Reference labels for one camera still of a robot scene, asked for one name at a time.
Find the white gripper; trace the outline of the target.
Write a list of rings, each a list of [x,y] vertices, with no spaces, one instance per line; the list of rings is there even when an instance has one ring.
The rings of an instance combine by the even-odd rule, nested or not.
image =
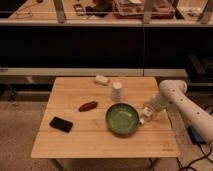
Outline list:
[[[146,116],[151,118],[161,112],[166,107],[166,99],[161,95],[152,97],[147,105]]]

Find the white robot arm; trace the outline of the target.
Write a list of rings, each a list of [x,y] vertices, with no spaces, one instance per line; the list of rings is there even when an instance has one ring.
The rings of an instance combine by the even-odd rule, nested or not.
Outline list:
[[[159,92],[150,99],[143,114],[149,118],[172,102],[213,148],[213,116],[191,101],[185,95],[186,91],[187,84],[183,80],[163,80],[159,84]]]

